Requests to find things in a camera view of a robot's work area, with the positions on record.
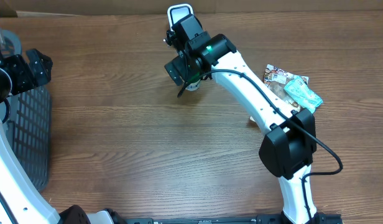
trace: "wooden table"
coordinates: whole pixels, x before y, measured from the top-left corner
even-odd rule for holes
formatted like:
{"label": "wooden table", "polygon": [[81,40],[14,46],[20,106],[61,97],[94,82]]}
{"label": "wooden table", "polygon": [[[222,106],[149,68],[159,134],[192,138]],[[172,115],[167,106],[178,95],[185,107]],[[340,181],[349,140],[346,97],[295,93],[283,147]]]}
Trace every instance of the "wooden table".
{"label": "wooden table", "polygon": [[[314,177],[319,211],[383,223],[383,11],[198,15],[262,77],[270,63],[310,77],[324,104],[318,137],[344,171]],[[221,86],[176,97],[164,65],[167,16],[0,19],[25,49],[53,60],[52,163],[43,196],[124,217],[279,213],[279,183],[258,156],[262,135]],[[323,149],[313,169],[335,170]]]}

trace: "light blue wrapper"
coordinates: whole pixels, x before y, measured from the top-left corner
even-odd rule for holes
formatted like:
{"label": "light blue wrapper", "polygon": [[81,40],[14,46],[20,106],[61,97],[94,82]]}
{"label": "light blue wrapper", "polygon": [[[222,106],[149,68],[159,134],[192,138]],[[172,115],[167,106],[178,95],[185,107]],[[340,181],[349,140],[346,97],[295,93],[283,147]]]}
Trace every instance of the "light blue wrapper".
{"label": "light blue wrapper", "polygon": [[323,100],[315,92],[311,91],[306,83],[297,77],[289,81],[284,90],[297,102],[301,107],[308,109],[314,113]]}

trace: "black cable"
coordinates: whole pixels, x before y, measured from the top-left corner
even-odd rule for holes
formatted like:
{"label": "black cable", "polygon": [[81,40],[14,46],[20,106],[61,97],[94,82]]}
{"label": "black cable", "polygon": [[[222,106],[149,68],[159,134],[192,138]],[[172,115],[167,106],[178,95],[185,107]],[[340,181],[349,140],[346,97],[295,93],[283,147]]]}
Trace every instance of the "black cable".
{"label": "black cable", "polygon": [[[319,146],[321,146],[323,149],[325,149],[327,152],[329,152],[335,159],[336,161],[338,162],[338,165],[339,165],[339,169],[337,169],[336,171],[333,171],[333,172],[311,172],[309,174],[305,174],[303,177],[302,177],[302,192],[303,192],[303,199],[305,201],[305,207],[306,207],[306,210],[308,211],[308,216],[309,216],[309,221],[311,223],[311,213],[310,213],[310,208],[308,206],[308,199],[307,199],[307,194],[306,194],[306,188],[305,188],[305,181],[306,181],[306,178],[309,177],[309,176],[313,176],[313,175],[335,175],[339,172],[341,172],[341,170],[343,169],[343,164],[342,164],[342,161],[341,159],[339,158],[339,156],[334,152],[332,151],[326,144],[324,144],[323,142],[321,142],[319,139],[317,139],[316,137],[314,137],[313,135],[311,135],[308,131],[306,131],[305,129],[303,129],[301,126],[299,126],[298,124],[296,124],[295,122],[293,122],[290,118],[288,118],[286,115],[283,114],[283,112],[281,112],[281,110],[276,107],[274,105],[274,103],[269,99],[269,97],[263,92],[263,90],[258,86],[258,84],[256,82],[254,82],[251,78],[249,78],[245,73],[242,73],[242,72],[238,72],[238,71],[235,71],[235,70],[230,70],[230,69],[218,69],[218,70],[212,70],[212,71],[209,71],[209,72],[206,72],[206,73],[203,73],[201,75],[199,75],[198,77],[199,78],[203,78],[204,76],[206,75],[211,75],[212,73],[215,73],[215,72],[227,72],[227,73],[230,73],[230,74],[235,74],[235,75],[239,75],[240,78],[245,78],[251,85],[253,85],[256,90],[258,90],[258,92],[263,96],[263,98],[266,100],[266,102],[268,102],[268,104],[270,105],[270,107],[273,108],[273,110],[278,113],[281,117],[283,117],[283,119],[288,123],[290,124],[293,128],[297,129],[298,131],[300,131],[301,133],[303,133],[304,135],[308,136],[309,138],[311,138],[312,140],[314,140],[317,144],[319,144]],[[185,83],[184,86],[182,87],[182,89],[180,90],[180,92],[178,93],[178,97],[180,97],[183,93],[183,91],[185,91],[186,87],[188,87],[191,83]]]}
{"label": "black cable", "polygon": [[6,112],[5,112],[5,117],[2,121],[3,124],[9,119],[9,116],[11,115],[11,105],[9,104],[9,101],[7,100],[7,98],[5,98],[4,103],[6,107]]}

